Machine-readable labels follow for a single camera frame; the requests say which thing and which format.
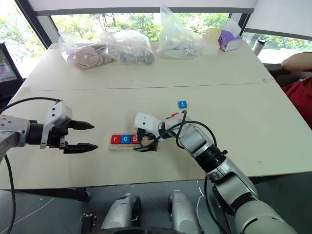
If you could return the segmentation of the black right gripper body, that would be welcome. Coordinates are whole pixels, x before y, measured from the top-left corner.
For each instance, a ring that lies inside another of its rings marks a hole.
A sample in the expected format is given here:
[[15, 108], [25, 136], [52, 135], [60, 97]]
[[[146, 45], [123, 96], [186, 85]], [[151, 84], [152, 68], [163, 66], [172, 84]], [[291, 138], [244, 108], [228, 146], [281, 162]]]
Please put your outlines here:
[[158, 149], [158, 141], [155, 141], [156, 136], [154, 136], [152, 133], [146, 133], [145, 137], [143, 138], [143, 145], [145, 147], [143, 148], [143, 152], [156, 152]]

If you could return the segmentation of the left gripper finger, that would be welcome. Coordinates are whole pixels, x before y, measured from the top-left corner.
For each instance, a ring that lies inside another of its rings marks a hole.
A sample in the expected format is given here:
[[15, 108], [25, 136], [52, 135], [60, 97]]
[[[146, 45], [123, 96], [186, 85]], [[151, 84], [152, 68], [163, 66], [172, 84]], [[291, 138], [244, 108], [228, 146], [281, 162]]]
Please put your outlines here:
[[76, 145], [67, 145], [63, 149], [64, 154], [82, 154], [97, 149], [98, 146], [90, 143], [78, 143]]
[[71, 128], [74, 130], [88, 130], [88, 129], [93, 129], [94, 126], [85, 121], [71, 120], [68, 122], [68, 128]]

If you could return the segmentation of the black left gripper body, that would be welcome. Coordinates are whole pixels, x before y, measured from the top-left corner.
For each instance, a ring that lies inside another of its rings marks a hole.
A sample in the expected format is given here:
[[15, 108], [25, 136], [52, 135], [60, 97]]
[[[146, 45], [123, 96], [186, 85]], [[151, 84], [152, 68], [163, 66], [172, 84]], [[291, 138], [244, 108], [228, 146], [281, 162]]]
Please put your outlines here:
[[49, 131], [46, 146], [50, 148], [67, 149], [68, 142], [65, 141], [65, 136], [68, 135], [68, 129], [72, 128], [73, 124], [74, 121], [70, 120], [54, 126]]

